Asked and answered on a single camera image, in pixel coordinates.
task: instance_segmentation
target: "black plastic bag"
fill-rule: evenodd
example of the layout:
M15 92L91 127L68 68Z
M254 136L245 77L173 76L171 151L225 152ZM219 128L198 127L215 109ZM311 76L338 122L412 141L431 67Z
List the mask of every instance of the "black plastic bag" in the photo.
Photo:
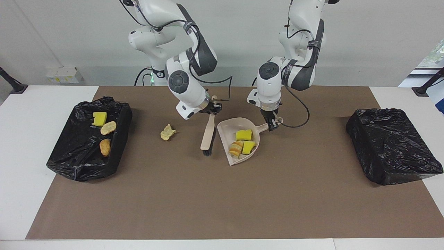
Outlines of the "black plastic bag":
M350 117L347 132L366 177L373 182L394 185L443 173L400 109L359 109Z
M106 136L92 125L93 112L107 112L107 122L115 121L115 132ZM52 171L76 181L99 179L114 174L128 139L132 111L127 103L103 97L81 102L74 107L46 164ZM99 143L111 139L108 157L100 152Z

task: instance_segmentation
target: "yellow sponge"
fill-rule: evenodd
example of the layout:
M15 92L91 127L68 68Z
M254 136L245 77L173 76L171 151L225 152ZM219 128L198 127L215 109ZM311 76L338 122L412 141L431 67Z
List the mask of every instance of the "yellow sponge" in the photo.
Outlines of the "yellow sponge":
M236 140L237 141L251 141L251 136L253 132L251 129L249 130L239 130L236 132Z
M244 142L244 148L242 149L242 154L251 154L253 148L256 146L254 141L246 141Z
M94 112L92 113L92 117L94 117L94 126L103 127L103 125L107 122L106 112Z

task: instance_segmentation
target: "black stand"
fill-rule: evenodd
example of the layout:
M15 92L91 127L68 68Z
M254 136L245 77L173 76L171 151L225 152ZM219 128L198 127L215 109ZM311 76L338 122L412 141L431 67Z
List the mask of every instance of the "black stand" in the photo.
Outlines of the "black stand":
M28 85L21 84L19 81L14 79L12 76L10 76L8 73L6 73L3 68L0 67L0 76L2 76L13 88L10 94L21 94L23 93Z
M421 87L412 87L413 92L419 97L428 97L427 89L430 88L441 77L444 77L444 68L440 69L430 80Z

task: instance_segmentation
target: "dustpan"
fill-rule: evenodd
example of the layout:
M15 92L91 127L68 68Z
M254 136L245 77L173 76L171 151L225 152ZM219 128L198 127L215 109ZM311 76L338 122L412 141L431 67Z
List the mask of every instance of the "dustpan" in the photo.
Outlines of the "dustpan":
M233 158L228 153L228 151L230 145L236 141L236 132L239 130L247 130L247 129L251 129L251 131L253 132L252 140L256 142L256 147L253 149L253 151L251 151L249 155L241 154L239 156L239 159ZM256 126L252 121L241 117L220 122L218 124L218 132L222 140L223 148L225 150L226 157L228 159L230 166L233 166L235 164L250 159L259 147L259 142L260 142L259 134L266 130L268 130L268 124L265 123L261 126Z

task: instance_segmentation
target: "food scrap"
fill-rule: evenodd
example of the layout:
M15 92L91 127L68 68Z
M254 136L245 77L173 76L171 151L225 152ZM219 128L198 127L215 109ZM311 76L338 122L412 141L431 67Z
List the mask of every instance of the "food scrap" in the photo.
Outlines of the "food scrap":
M100 152L104 157L108 157L110 155L111 150L111 140L105 139L100 142Z
M116 122L110 121L110 122L106 123L105 125L103 125L103 127L100 129L100 133L102 135L107 135L107 134L114 132L116 128L117 128Z
M228 150L228 153L232 157L239 159L239 156L242 153L243 146L244 146L243 141L235 141L235 142L233 142L233 144L231 144L230 149Z
M167 141L169 140L175 133L177 132L177 130L173 130L171 128L171 125L168 124L162 132L160 132L160 137L164 140Z

